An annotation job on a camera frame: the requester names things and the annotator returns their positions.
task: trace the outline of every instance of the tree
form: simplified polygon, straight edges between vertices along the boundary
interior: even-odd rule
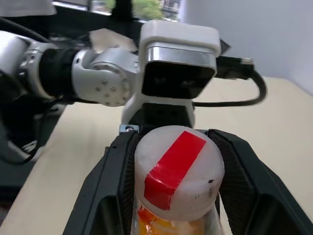
[[[115,0],[104,0],[106,9],[111,10],[115,6]],[[159,0],[133,0],[134,15],[143,20],[163,19]]]

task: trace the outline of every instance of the orange liquid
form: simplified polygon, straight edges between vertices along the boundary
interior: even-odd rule
[[[170,222],[155,216],[142,206],[137,214],[139,235],[204,235],[203,219]]]

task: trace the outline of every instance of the white bottle cap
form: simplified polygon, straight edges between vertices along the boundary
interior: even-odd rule
[[[135,192],[156,216],[197,220],[215,202],[224,163],[214,142],[183,126],[165,126],[146,134],[135,152]]]

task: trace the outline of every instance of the red tape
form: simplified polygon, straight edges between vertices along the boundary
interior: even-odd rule
[[[147,175],[144,197],[156,207],[169,210],[172,196],[205,143],[184,131]]]

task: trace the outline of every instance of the bottle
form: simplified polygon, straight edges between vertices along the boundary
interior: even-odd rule
[[[223,234],[214,202],[224,163],[209,137],[160,127],[141,139],[134,160],[133,235]]]

